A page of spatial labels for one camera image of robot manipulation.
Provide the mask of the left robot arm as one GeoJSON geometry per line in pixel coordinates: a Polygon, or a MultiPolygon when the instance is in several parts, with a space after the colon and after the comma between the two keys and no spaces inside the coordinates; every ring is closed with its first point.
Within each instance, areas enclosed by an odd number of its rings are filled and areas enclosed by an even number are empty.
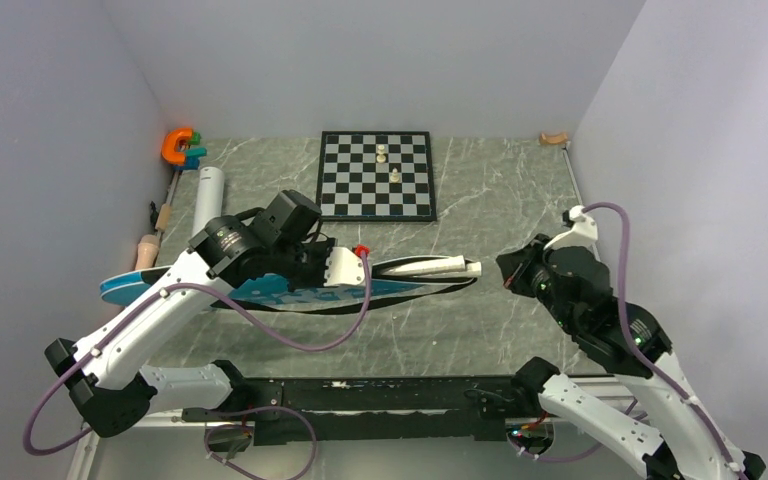
{"type": "Polygon", "coordinates": [[[266,208],[209,220],[175,263],[114,319],[71,342],[45,350],[83,420],[99,436],[118,435],[144,416],[177,408],[239,417],[254,393],[227,360],[201,368],[161,370],[152,355],[197,314],[250,280],[276,274],[289,290],[324,287],[342,248],[310,242],[319,207],[295,190],[266,208]]]}

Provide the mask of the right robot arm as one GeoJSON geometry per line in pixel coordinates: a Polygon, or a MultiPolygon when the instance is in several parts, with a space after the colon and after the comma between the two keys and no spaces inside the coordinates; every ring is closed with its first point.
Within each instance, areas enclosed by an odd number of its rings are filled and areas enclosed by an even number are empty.
{"type": "Polygon", "coordinates": [[[631,393],[647,417],[635,420],[584,393],[534,357],[511,380],[517,411],[541,409],[577,426],[643,479],[759,479],[763,459],[714,426],[678,362],[671,340],[645,308],[620,301],[609,268],[586,247],[551,249],[539,234],[496,263],[504,287],[536,299],[593,362],[631,393]]]}

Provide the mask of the white shuttlecock tube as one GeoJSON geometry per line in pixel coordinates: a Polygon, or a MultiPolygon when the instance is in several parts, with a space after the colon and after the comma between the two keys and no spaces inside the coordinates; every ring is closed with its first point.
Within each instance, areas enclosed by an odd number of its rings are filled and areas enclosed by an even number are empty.
{"type": "Polygon", "coordinates": [[[193,222],[190,236],[203,230],[206,224],[222,214],[225,175],[217,167],[203,167],[199,170],[193,222]]]}

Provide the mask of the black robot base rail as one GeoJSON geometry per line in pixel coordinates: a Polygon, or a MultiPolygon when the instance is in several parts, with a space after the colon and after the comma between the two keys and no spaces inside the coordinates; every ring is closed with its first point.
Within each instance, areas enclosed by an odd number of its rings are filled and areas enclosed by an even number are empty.
{"type": "Polygon", "coordinates": [[[508,375],[248,378],[245,397],[217,413],[187,408],[187,423],[238,423],[257,446],[293,441],[470,438],[503,441],[539,418],[508,375]]]}

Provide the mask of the blue racket bag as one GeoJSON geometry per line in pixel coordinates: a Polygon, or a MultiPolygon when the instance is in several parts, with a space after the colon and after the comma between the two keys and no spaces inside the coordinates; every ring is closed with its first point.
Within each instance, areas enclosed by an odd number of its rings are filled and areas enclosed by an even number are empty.
{"type": "MultiPolygon", "coordinates": [[[[464,258],[467,263],[479,262],[464,258]]],[[[376,266],[392,260],[372,265],[372,287],[368,306],[370,310],[395,306],[425,296],[455,293],[473,285],[480,278],[468,277],[464,272],[414,277],[380,276],[374,272],[376,266]]],[[[167,270],[166,266],[157,266],[110,277],[100,283],[99,295],[107,303],[127,306],[161,279],[167,270]]],[[[251,280],[229,294],[233,301],[249,311],[274,313],[296,311],[307,315],[357,313],[362,307],[364,296],[365,287],[362,285],[290,291],[287,280],[276,275],[267,275],[257,280],[251,280]]]]}

